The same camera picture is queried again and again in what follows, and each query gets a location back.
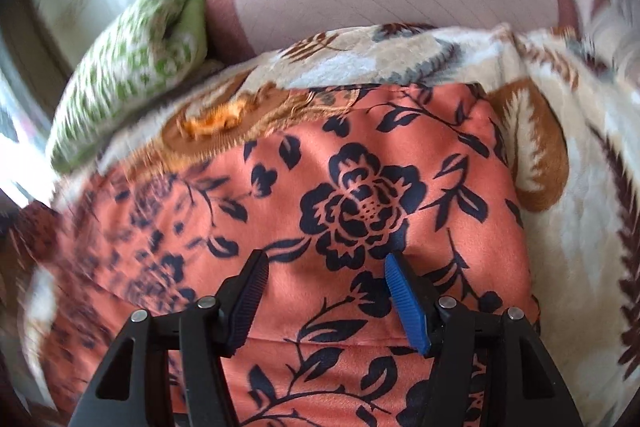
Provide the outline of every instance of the beige blanket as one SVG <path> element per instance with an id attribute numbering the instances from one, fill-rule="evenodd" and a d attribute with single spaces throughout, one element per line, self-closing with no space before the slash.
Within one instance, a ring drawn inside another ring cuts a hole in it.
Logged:
<path id="1" fill-rule="evenodd" d="M 585 423 L 612 426 L 640 384 L 640 95 L 633 86 L 571 31 L 514 35 L 504 26 L 426 31 L 396 24 L 313 36 L 228 68 L 207 87 L 257 65 L 263 74 L 245 88 L 257 90 L 269 80 L 282 87 L 484 87 L 504 138 L 497 153 L 510 165 L 523 208 L 543 340 Z M 58 205 L 74 198 L 87 172 L 107 172 L 148 143 L 184 100 L 118 133 L 100 161 L 69 180 Z M 35 364 L 46 328 L 42 309 L 38 328 L 30 327 L 27 311 L 27 359 Z"/>

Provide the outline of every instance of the black flower print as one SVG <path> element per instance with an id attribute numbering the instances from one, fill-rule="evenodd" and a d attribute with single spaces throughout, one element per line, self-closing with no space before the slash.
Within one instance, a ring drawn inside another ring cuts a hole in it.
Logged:
<path id="1" fill-rule="evenodd" d="M 451 248 L 451 261 L 446 266 L 430 271 L 422 277 L 429 279 L 440 295 L 450 294 L 456 282 L 460 281 L 461 291 L 459 294 L 454 293 L 457 300 L 463 302 L 467 297 L 471 297 L 475 300 L 478 311 L 483 313 L 498 311 L 503 306 L 502 298 L 495 291 L 488 291 L 482 295 L 476 293 L 465 275 L 465 270 L 469 269 L 469 265 L 458 251 L 450 229 L 447 229 L 447 236 Z"/>
<path id="2" fill-rule="evenodd" d="M 137 188 L 133 210 L 129 215 L 131 224 L 140 230 L 154 222 L 165 200 L 173 188 L 175 175 L 155 176 Z"/>
<path id="3" fill-rule="evenodd" d="M 195 300 L 192 288 L 181 285 L 184 280 L 184 257 L 166 252 L 159 261 L 140 255 L 140 261 L 151 259 L 135 279 L 129 281 L 124 298 L 132 304 L 159 313 L 180 311 Z"/>
<path id="4" fill-rule="evenodd" d="M 351 282 L 351 291 L 356 289 L 358 308 L 364 314 L 381 319 L 391 312 L 391 293 L 384 277 L 376 279 L 370 271 L 360 272 Z"/>
<path id="5" fill-rule="evenodd" d="M 264 165 L 258 163 L 251 171 L 252 194 L 254 198 L 266 198 L 271 196 L 271 187 L 278 179 L 278 172 L 275 169 L 266 169 Z"/>
<path id="6" fill-rule="evenodd" d="M 334 132 L 335 136 L 346 138 L 350 133 L 351 125 L 347 115 L 331 116 L 322 126 L 324 132 Z"/>
<path id="7" fill-rule="evenodd" d="M 97 345 L 108 346 L 113 337 L 101 323 L 100 315 L 91 304 L 81 304 L 68 310 L 70 322 L 75 325 L 82 347 L 95 349 Z"/>
<path id="8" fill-rule="evenodd" d="M 429 380 L 415 383 L 406 394 L 406 407 L 397 415 L 400 427 L 417 427 L 424 415 L 424 402 L 429 392 Z"/>
<path id="9" fill-rule="evenodd" d="M 316 235 L 316 250 L 331 271 L 361 268 L 366 253 L 382 259 L 403 250 L 409 222 L 425 195 L 418 169 L 381 166 L 360 143 L 348 143 L 331 157 L 331 183 L 321 183 L 300 200 L 300 229 Z"/>

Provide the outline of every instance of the brown leaf pattern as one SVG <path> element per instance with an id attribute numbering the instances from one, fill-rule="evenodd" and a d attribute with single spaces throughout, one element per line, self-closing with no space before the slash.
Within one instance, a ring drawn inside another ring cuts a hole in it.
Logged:
<path id="1" fill-rule="evenodd" d="M 401 23 L 393 22 L 381 24 L 373 34 L 373 41 L 380 42 L 385 39 L 391 39 L 399 36 L 411 36 L 424 33 L 429 30 L 436 29 L 436 26 L 427 23 Z"/>
<path id="2" fill-rule="evenodd" d="M 578 70 L 562 55 L 546 46 L 540 47 L 532 42 L 523 42 L 511 31 L 502 32 L 497 38 L 503 42 L 513 44 L 521 58 L 540 66 L 548 64 L 551 66 L 551 70 L 569 85 L 572 91 L 577 89 L 580 82 Z"/>
<path id="3" fill-rule="evenodd" d="M 591 133 L 599 142 L 606 156 L 609 168 L 616 185 L 616 195 L 620 202 L 619 216 L 622 228 L 618 237 L 627 251 L 622 258 L 622 264 L 628 270 L 627 278 L 620 280 L 620 289 L 628 298 L 629 304 L 622 306 L 628 329 L 621 335 L 623 346 L 626 347 L 618 363 L 628 364 L 625 370 L 625 380 L 640 365 L 640 221 L 638 220 L 638 196 L 634 190 L 633 181 L 625 169 L 625 163 L 619 152 L 615 150 L 608 137 L 603 137 L 594 127 Z"/>
<path id="4" fill-rule="evenodd" d="M 529 212 L 557 203 L 569 178 L 562 128 L 538 86 L 521 78 L 487 95 L 500 119 L 516 194 Z"/>
<path id="5" fill-rule="evenodd" d="M 338 33 L 334 33 L 332 35 L 328 35 L 327 32 L 318 33 L 308 39 L 304 39 L 303 41 L 296 42 L 290 48 L 282 54 L 282 57 L 286 57 L 289 59 L 291 64 L 296 62 L 300 62 L 301 60 L 305 60 L 306 58 L 312 57 L 316 53 L 322 50 L 333 50 L 335 52 L 343 52 L 345 50 L 341 50 L 338 48 L 332 48 L 330 44 L 338 38 Z"/>

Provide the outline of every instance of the green pillow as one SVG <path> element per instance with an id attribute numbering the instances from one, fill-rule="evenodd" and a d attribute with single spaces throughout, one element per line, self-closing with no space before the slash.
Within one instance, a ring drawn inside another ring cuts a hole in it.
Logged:
<path id="1" fill-rule="evenodd" d="M 204 62 L 205 0 L 137 0 L 95 40 L 53 119 L 47 157 L 61 174 L 95 155 L 133 112 Z"/>

